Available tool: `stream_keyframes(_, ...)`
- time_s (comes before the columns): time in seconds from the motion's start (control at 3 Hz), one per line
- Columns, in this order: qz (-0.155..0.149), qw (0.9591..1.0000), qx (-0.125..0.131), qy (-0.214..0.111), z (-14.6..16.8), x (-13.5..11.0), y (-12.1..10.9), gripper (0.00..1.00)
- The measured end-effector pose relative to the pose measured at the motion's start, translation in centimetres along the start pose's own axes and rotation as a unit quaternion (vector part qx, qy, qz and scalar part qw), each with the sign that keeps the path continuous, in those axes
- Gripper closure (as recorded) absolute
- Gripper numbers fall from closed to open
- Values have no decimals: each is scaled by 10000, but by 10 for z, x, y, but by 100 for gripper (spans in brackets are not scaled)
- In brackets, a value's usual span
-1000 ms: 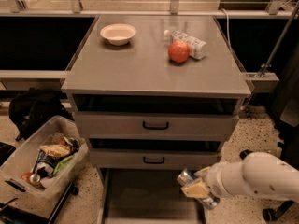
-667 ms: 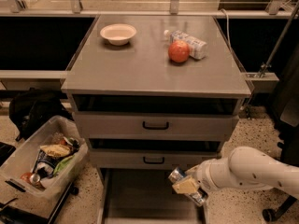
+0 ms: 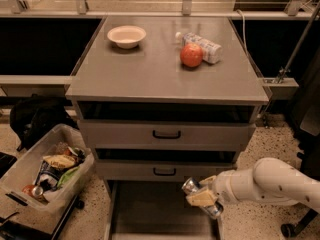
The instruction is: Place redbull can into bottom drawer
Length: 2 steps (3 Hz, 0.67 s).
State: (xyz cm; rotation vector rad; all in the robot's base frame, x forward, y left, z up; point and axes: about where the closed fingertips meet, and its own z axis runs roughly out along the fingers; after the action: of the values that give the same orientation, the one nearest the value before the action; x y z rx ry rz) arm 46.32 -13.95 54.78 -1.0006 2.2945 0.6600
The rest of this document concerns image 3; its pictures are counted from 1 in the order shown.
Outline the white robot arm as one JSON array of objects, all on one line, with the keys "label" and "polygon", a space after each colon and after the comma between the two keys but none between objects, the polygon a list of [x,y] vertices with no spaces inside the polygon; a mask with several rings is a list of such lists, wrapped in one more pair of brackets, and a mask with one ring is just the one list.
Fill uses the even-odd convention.
[{"label": "white robot arm", "polygon": [[243,201],[290,206],[302,203],[320,212],[320,182],[276,158],[262,158],[250,169],[228,170],[200,182],[189,178],[182,186],[191,206],[211,218],[222,205]]}]

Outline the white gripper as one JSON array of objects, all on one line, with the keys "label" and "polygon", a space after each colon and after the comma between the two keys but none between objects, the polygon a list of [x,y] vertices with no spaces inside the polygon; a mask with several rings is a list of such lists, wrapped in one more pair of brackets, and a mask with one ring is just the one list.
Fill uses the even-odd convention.
[{"label": "white gripper", "polygon": [[198,191],[190,192],[186,195],[186,200],[191,206],[207,207],[212,206],[218,200],[221,204],[237,204],[238,199],[231,187],[231,177],[234,170],[224,171],[219,175],[207,177],[199,182],[201,186],[212,184],[213,193],[208,188],[201,188]]}]

